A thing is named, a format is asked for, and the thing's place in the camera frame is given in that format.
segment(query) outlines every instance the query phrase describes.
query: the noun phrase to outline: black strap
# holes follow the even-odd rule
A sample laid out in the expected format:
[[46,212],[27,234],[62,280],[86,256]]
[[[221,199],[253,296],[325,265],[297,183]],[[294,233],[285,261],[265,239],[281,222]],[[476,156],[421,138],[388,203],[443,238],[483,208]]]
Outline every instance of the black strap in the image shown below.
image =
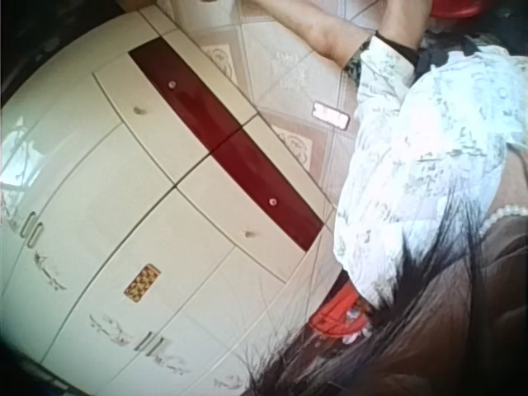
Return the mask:
[[408,60],[412,64],[412,66],[414,66],[415,68],[417,67],[420,55],[416,50],[406,47],[405,45],[398,44],[395,41],[385,39],[378,31],[376,31],[375,37],[382,40],[386,45],[388,45],[393,50],[402,55],[406,60]]

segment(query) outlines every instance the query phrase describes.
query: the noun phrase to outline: decorative sticker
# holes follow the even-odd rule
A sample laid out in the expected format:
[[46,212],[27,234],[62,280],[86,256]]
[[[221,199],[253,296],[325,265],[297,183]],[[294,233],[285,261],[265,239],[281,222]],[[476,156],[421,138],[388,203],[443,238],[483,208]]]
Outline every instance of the decorative sticker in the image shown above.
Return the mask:
[[125,295],[135,303],[138,303],[156,281],[160,273],[158,268],[152,264],[147,264],[135,279],[132,280],[129,287],[126,288]]

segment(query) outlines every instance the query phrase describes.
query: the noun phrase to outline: sleeve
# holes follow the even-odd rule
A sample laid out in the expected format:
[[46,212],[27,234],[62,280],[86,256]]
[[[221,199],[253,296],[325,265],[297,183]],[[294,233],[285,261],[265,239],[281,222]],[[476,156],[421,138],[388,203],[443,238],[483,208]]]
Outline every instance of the sleeve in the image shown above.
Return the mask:
[[382,149],[391,136],[391,122],[398,118],[413,83],[414,67],[398,51],[373,37],[361,55],[361,80],[355,118],[360,123],[356,151]]

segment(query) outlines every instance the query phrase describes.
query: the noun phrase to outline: floor tile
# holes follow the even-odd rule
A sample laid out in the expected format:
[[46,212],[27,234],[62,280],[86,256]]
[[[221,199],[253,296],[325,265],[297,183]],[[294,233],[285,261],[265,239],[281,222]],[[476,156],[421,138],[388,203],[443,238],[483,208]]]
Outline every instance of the floor tile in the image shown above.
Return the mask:
[[320,184],[332,142],[332,131],[316,128],[305,121],[273,111],[261,111],[261,114],[301,165]]
[[352,22],[366,29],[378,30],[385,12],[385,0],[378,0],[371,7],[368,7],[361,14],[353,17]]
[[252,97],[258,103],[301,63],[310,48],[297,35],[274,21],[243,24],[242,32]]
[[336,128],[336,133],[344,134],[345,136],[356,139],[357,131],[360,127],[359,123],[354,118],[357,109],[357,85],[350,78],[346,72],[341,75],[341,87],[339,92],[339,100],[337,101],[337,109],[350,117],[350,122],[346,130]]
[[[345,15],[345,0],[306,1],[312,2],[331,15],[335,15],[337,17],[344,17]],[[254,2],[248,0],[238,1],[237,7],[241,22],[273,21],[273,18],[263,8]]]
[[378,0],[345,0],[345,18],[350,21]]
[[341,69],[335,63],[312,52],[302,59],[262,96],[256,95],[259,107],[279,111],[306,120],[311,125],[332,128],[312,116],[314,103],[337,107]]
[[339,196],[345,185],[354,148],[354,139],[341,134],[334,135],[329,164],[323,180],[323,190],[334,205],[338,204]]
[[248,83],[248,62],[240,26],[194,32],[190,33],[190,37],[213,60],[222,73],[252,100]]

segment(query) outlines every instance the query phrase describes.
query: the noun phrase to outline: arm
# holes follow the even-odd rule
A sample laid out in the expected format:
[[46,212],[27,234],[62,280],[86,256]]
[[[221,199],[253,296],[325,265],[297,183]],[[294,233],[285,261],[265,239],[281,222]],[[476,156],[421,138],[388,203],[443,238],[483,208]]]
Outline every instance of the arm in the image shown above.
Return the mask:
[[[397,45],[416,50],[426,29],[431,5],[432,0],[388,0],[379,34]],[[361,60],[356,111],[361,127],[356,149],[382,149],[390,140],[392,127],[413,82],[414,66],[376,37]]]

